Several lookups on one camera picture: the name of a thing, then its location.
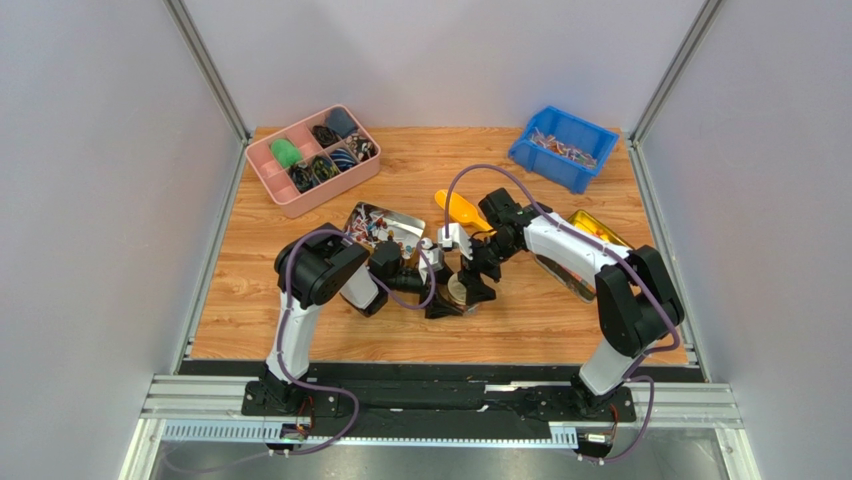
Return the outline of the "white jar lid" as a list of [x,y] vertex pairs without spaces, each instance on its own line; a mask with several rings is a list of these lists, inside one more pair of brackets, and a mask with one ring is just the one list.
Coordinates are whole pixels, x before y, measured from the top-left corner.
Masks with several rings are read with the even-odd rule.
[[466,304],[467,289],[459,280],[458,274],[453,274],[447,281],[447,294],[450,299],[459,305]]

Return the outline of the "yellow plastic scoop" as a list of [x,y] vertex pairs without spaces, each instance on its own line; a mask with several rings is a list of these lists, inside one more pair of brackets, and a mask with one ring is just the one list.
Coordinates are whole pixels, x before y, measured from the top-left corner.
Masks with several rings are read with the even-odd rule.
[[[449,218],[450,223],[455,222],[465,227],[473,227],[475,235],[491,235],[494,232],[491,225],[480,214],[478,208],[457,193],[453,193],[450,198]],[[443,231],[444,226],[449,222],[444,221],[439,230]]]

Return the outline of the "gold tin of lollipops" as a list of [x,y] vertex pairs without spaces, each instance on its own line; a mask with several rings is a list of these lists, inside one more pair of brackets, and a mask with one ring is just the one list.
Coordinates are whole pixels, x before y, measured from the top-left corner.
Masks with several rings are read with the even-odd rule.
[[369,250],[383,241],[397,244],[402,258],[410,260],[423,237],[426,222],[401,212],[366,202],[358,202],[349,214],[343,231]]

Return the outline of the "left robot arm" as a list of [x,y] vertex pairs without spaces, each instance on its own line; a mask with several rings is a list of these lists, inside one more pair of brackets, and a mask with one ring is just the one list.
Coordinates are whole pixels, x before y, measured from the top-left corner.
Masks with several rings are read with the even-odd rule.
[[418,239],[405,259],[402,247],[391,240],[367,249],[325,223],[284,247],[274,270],[281,309],[258,399],[284,414],[296,414],[311,403],[303,379],[310,366],[309,351],[322,308],[336,295],[366,317],[401,293],[417,294],[412,307],[424,310],[429,318],[459,312],[440,292],[454,273],[441,248],[428,239]]

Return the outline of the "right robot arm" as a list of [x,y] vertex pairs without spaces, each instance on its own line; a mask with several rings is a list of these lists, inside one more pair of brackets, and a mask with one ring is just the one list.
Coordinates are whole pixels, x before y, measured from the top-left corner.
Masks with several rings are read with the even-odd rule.
[[603,241],[537,202],[521,206],[503,188],[488,194],[479,207],[490,235],[474,238],[456,225],[440,230],[443,248],[461,252],[458,278],[466,304],[494,300],[495,290],[482,279],[499,281],[502,264],[520,251],[549,259],[592,284],[603,339],[572,377],[568,403],[583,416],[602,410],[661,339],[678,335],[685,318],[662,255],[648,245],[628,248]]

